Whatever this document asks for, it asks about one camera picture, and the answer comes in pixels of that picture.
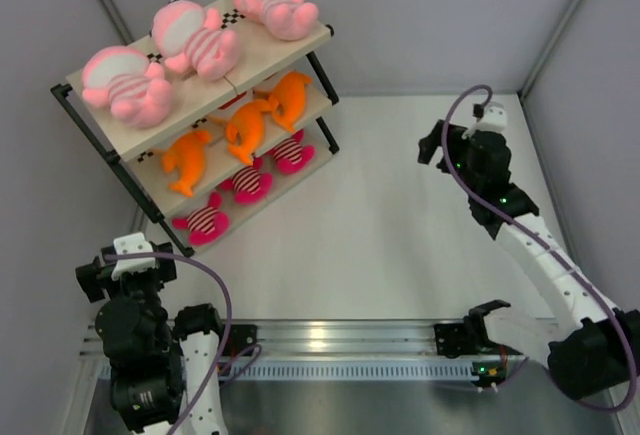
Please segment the large orange plush whale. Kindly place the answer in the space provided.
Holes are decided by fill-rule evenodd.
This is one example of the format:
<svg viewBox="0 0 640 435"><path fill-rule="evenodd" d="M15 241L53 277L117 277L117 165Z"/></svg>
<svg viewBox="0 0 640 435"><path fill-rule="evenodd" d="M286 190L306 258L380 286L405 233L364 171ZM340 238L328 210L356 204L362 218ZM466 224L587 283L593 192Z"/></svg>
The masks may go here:
<svg viewBox="0 0 640 435"><path fill-rule="evenodd" d="M165 174L179 172L175 181L168 183L168 189L185 197L194 196L194 188L201 181L207 168L205 147L213 140L206 129L196 129L179 137L169 148L152 149L160 157Z"/></svg>

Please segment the hot pink bear with glasses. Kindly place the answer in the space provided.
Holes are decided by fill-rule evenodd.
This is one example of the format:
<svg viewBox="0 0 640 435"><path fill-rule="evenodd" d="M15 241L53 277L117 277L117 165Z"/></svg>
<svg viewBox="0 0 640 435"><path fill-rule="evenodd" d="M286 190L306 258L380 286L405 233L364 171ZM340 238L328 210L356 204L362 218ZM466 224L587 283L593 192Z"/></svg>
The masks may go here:
<svg viewBox="0 0 640 435"><path fill-rule="evenodd" d="M218 188L232 191L234 201L242 205L254 204L265 199L272 188L273 176L261 171L263 163L261 157L256 158L251 165L237 171Z"/></svg>

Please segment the small orange plush whale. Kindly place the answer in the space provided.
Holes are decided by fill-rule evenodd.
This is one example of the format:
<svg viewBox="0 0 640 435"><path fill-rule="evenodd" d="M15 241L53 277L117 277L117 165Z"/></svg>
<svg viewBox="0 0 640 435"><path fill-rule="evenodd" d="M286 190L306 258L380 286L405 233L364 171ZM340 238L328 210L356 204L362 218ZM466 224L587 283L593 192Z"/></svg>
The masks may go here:
<svg viewBox="0 0 640 435"><path fill-rule="evenodd" d="M245 165L252 166L253 154L264 141L264 113L272 111L268 101L253 100L240 107L228 119L208 116L207 119L224 127L229 153Z"/></svg>

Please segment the light pink plush bear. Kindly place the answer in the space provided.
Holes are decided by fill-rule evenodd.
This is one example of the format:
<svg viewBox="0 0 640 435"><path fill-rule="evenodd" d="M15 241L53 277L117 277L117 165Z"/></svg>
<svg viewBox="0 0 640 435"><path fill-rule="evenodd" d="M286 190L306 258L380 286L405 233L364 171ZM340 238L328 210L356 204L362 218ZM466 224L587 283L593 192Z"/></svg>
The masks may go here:
<svg viewBox="0 0 640 435"><path fill-rule="evenodd" d="M96 52L81 71L82 99L119 122L151 128L170 113L173 88L163 66L142 51L113 45Z"/></svg>
<svg viewBox="0 0 640 435"><path fill-rule="evenodd" d="M307 0L232 0L247 19L263 25L275 38L296 41L305 38L316 23L318 7Z"/></svg>
<svg viewBox="0 0 640 435"><path fill-rule="evenodd" d="M222 79L241 59L239 36L222 28L218 9L173 0L153 17L151 38L165 67L182 75L194 71L206 81Z"/></svg>

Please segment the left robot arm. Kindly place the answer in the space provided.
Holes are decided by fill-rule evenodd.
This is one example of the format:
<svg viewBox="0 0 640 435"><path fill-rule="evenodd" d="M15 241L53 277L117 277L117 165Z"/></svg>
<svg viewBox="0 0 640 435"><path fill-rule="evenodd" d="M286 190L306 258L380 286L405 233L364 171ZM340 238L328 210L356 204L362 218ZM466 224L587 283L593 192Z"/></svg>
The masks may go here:
<svg viewBox="0 0 640 435"><path fill-rule="evenodd" d="M219 315L210 304L169 317L159 293L176 279L178 262L221 279L174 253L172 244L154 244L141 232L115 239L75 270L88 300L103 304L95 330L110 363L110 403L136 434L163 422L171 433L178 431L214 380L231 334L232 316Z"/></svg>

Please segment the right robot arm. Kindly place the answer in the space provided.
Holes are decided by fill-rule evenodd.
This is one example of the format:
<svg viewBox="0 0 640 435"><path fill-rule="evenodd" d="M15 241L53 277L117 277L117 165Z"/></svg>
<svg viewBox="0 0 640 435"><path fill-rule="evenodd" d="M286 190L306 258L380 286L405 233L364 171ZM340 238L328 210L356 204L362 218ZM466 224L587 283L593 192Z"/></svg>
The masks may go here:
<svg viewBox="0 0 640 435"><path fill-rule="evenodd" d="M538 206L511 182L505 137L439 120L419 142L419 163L430 163L437 149L438 169L461 183L474 221L516 261L555 320L540 322L504 300L485 302L464 318L471 347L515 350L547 369L572 400L636 380L638 311L621 310L562 250Z"/></svg>

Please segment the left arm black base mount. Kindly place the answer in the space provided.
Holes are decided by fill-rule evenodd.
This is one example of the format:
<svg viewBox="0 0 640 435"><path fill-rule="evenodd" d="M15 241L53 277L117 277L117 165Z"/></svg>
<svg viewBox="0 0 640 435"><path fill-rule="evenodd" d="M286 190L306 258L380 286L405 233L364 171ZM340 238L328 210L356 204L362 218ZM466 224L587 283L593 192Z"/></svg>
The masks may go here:
<svg viewBox="0 0 640 435"><path fill-rule="evenodd" d="M256 324L234 322L223 349L223 357L232 358L246 347L256 343L257 334Z"/></svg>

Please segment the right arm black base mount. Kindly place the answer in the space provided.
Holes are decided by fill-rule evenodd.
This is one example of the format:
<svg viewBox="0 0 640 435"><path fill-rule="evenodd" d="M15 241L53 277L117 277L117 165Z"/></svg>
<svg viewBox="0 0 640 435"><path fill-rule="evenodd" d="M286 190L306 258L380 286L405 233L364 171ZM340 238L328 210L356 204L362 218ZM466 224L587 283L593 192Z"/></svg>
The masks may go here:
<svg viewBox="0 0 640 435"><path fill-rule="evenodd" d="M454 359L471 355L498 355L499 346L464 322L433 326L437 354Z"/></svg>

